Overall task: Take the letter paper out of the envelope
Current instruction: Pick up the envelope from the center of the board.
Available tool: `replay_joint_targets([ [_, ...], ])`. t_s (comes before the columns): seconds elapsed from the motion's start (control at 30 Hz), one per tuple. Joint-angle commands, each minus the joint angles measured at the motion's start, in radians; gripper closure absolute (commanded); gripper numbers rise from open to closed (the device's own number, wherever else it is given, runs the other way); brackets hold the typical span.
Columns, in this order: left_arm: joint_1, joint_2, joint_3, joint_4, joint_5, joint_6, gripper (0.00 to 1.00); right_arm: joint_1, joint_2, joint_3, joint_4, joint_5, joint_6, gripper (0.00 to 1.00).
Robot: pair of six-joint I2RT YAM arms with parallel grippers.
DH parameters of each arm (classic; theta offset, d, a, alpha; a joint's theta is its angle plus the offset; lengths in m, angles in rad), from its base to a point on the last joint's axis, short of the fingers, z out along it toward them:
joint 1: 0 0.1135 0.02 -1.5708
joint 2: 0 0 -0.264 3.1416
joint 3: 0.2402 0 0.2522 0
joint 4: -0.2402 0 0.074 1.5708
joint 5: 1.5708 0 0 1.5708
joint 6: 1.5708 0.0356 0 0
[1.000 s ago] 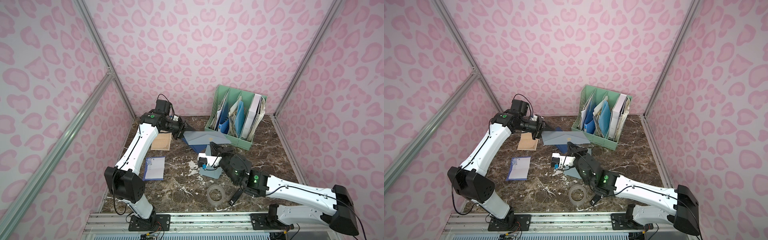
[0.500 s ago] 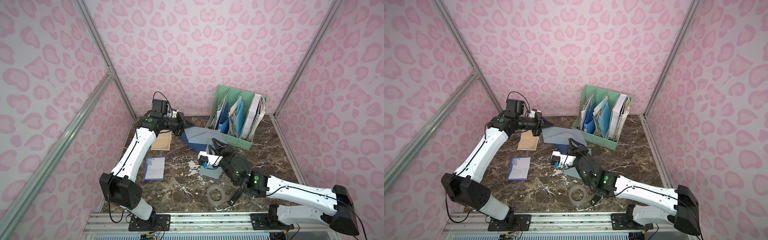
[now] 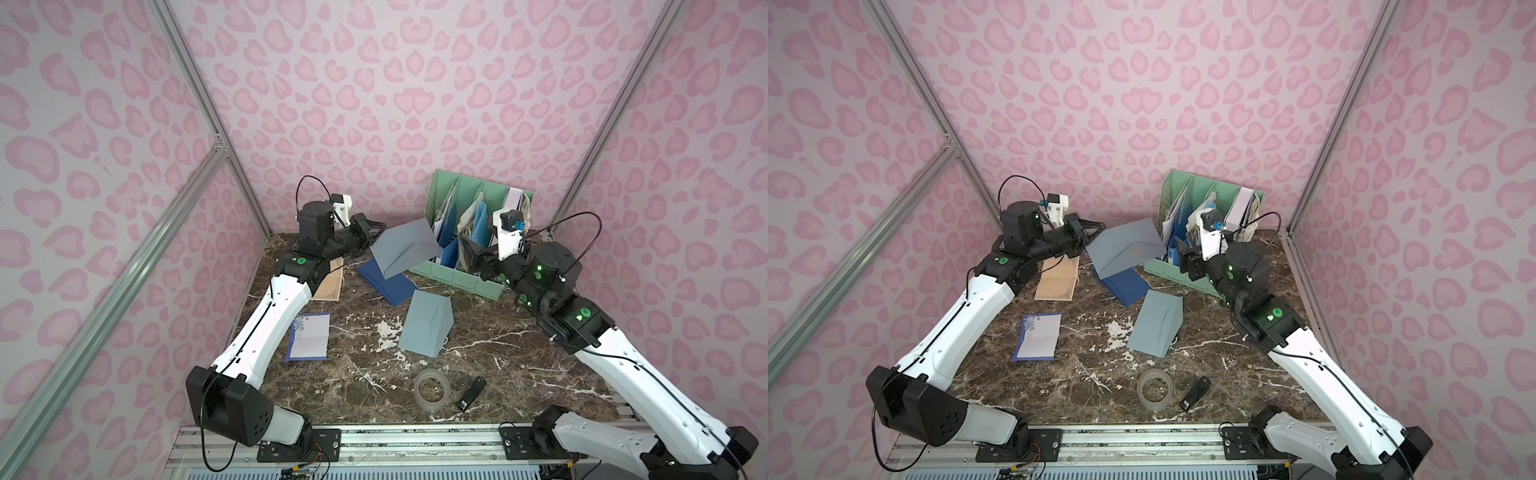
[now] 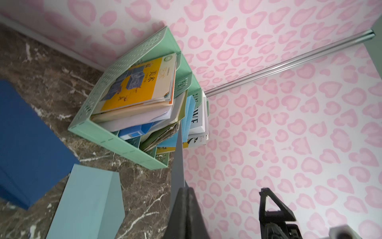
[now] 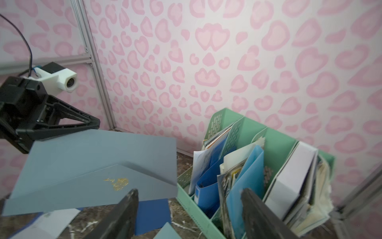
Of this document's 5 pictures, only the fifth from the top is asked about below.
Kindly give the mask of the dark blue envelope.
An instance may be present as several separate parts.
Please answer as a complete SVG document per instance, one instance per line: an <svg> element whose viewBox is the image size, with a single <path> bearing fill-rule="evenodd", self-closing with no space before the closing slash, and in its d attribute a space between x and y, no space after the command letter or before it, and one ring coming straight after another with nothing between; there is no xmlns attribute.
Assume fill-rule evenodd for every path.
<svg viewBox="0 0 382 239"><path fill-rule="evenodd" d="M136 236L160 229L166 223L171 223L167 199L139 202L135 225Z"/></svg>

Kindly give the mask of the light blue envelope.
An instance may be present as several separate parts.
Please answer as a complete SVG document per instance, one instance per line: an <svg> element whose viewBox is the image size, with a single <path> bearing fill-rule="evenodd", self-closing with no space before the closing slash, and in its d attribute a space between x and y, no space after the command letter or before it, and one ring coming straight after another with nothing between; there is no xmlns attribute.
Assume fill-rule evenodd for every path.
<svg viewBox="0 0 382 239"><path fill-rule="evenodd" d="M161 230L156 234L154 239L181 239L179 234L171 226L170 223L166 223Z"/></svg>

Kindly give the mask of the grey envelope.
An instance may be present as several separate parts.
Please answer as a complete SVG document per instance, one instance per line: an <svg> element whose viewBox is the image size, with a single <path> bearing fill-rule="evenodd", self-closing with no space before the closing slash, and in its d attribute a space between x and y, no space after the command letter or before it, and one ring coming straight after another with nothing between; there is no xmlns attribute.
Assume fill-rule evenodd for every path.
<svg viewBox="0 0 382 239"><path fill-rule="evenodd" d="M3 215L113 205L132 189L177 196L176 140L91 129L35 142Z"/></svg>

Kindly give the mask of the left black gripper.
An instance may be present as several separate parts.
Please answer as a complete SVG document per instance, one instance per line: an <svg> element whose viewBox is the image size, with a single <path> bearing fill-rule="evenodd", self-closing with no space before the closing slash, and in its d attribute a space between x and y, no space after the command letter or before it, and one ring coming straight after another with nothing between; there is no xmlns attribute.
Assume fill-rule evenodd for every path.
<svg viewBox="0 0 382 239"><path fill-rule="evenodd" d="M63 119L78 123L60 124ZM23 154L36 140L99 127L98 118L48 95L40 81L10 76L1 85L1 139Z"/></svg>

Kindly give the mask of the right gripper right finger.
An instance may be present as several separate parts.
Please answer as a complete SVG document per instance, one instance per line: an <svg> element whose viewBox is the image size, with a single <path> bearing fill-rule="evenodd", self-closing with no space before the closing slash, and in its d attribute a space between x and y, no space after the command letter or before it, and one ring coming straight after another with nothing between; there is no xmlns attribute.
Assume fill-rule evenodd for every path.
<svg viewBox="0 0 382 239"><path fill-rule="evenodd" d="M247 239L298 239L251 189L243 190L241 201Z"/></svg>

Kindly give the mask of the white letter paper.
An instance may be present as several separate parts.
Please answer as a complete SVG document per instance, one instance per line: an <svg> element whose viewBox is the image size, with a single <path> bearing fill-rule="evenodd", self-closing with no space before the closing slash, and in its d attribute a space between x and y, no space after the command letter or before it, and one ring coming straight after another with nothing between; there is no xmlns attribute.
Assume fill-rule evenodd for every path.
<svg viewBox="0 0 382 239"><path fill-rule="evenodd" d="M79 209L66 209L40 213L10 239L57 239L80 212Z"/></svg>

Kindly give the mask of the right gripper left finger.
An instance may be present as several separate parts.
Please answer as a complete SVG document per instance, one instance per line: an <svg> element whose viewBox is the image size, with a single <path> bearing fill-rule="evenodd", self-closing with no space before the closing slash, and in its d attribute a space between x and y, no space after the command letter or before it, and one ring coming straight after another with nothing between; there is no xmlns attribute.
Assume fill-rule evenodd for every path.
<svg viewBox="0 0 382 239"><path fill-rule="evenodd" d="M138 190L130 190L85 239L131 239L135 233L138 203Z"/></svg>

